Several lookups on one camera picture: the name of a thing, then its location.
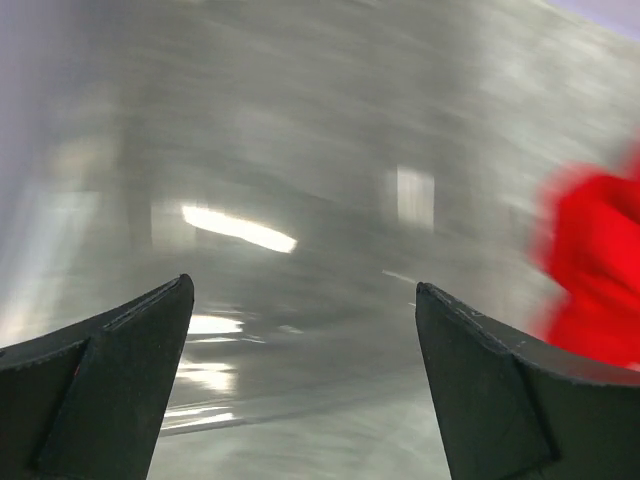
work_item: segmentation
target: gray surface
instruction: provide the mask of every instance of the gray surface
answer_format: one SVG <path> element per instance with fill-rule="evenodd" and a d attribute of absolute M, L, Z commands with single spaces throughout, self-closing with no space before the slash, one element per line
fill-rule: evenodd
<path fill-rule="evenodd" d="M 81 162 L 75 183 L 62 162 L 42 215 L 64 241 L 39 266 L 29 321 L 3 339 L 186 271 L 196 314 L 243 331 L 189 338 L 151 479 L 446 478 L 414 284 L 528 327 L 550 288 L 524 254 L 535 187 L 567 159 L 616 158 L 636 120 L 639 48 L 533 0 L 144 12 L 116 56 L 117 133 L 72 150 L 119 156 Z M 196 231 L 184 203 L 297 248 Z"/>

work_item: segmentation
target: shiny surface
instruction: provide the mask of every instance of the shiny surface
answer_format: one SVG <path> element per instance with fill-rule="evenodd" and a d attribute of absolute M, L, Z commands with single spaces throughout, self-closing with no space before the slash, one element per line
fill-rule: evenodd
<path fill-rule="evenodd" d="M 136 6 L 4 250 L 3 343 L 188 272 L 151 479 L 447 478 L 415 283 L 526 328 L 535 187 L 626 145 L 639 47 L 534 0 Z"/>

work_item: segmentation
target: red cloth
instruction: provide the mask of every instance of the red cloth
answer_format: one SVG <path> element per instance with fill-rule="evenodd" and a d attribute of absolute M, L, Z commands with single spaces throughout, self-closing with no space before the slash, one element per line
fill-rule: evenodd
<path fill-rule="evenodd" d="M 628 171 L 563 171 L 547 187 L 551 213 L 535 260 L 565 292 L 543 339 L 620 367 L 640 365 L 640 149 Z"/>

